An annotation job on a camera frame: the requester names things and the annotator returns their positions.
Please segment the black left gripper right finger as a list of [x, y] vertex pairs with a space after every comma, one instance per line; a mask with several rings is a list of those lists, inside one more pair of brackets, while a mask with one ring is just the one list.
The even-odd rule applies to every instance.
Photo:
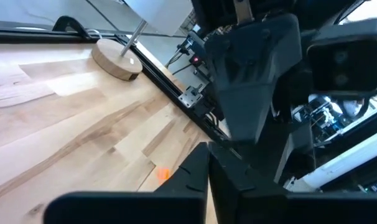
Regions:
[[286, 190], [217, 143], [208, 148], [218, 224], [283, 224]]

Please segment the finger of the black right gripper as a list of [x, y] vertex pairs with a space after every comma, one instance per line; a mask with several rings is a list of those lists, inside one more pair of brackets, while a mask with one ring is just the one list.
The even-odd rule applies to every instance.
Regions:
[[278, 78], [302, 60], [297, 17], [283, 14], [214, 35], [205, 51], [231, 140], [256, 142]]
[[311, 123], [291, 123], [288, 128], [289, 135], [278, 169], [279, 177], [275, 178], [278, 184], [284, 184], [291, 177], [298, 179], [314, 168], [310, 155], [314, 149]]

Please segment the small orange die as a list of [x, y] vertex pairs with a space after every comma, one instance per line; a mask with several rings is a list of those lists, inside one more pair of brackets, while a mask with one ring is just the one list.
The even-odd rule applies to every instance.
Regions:
[[170, 170], [168, 168], [158, 168], [157, 178], [159, 182], [164, 182], [170, 178]]

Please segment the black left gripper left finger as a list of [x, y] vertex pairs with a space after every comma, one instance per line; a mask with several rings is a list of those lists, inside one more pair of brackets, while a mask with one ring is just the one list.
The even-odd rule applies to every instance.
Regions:
[[155, 193], [155, 224], [205, 224], [208, 195], [208, 146], [203, 142]]

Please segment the white cylinder table lamp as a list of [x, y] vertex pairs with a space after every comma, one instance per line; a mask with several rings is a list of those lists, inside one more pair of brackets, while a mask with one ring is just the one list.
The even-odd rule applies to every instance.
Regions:
[[100, 39], [92, 50], [95, 62], [110, 75], [126, 81], [142, 72], [142, 62], [130, 49], [135, 39], [150, 26], [161, 34], [172, 36], [193, 9], [191, 0], [124, 0], [140, 18], [136, 30], [126, 44]]

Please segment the black metal table frame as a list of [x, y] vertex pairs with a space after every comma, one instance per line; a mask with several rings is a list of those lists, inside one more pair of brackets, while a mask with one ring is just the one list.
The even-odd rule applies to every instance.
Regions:
[[[29, 24], [18, 22], [0, 23], [0, 44], [94, 44], [100, 37], [115, 40], [120, 44], [129, 41], [128, 32], [112, 31], [110, 33], [95, 34], [88, 32], [74, 18], [61, 16], [49, 30], [33, 28], [27, 29]], [[133, 44], [130, 49], [139, 57], [144, 65], [144, 74], [151, 80], [173, 103], [175, 103], [196, 125], [200, 127], [213, 141], [223, 142], [228, 139], [227, 134], [216, 126], [216, 122], [207, 117], [215, 108], [215, 103], [208, 103], [208, 96], [200, 100], [195, 106], [188, 107], [179, 100], [183, 91], [167, 77], [156, 64], [139, 48]]]

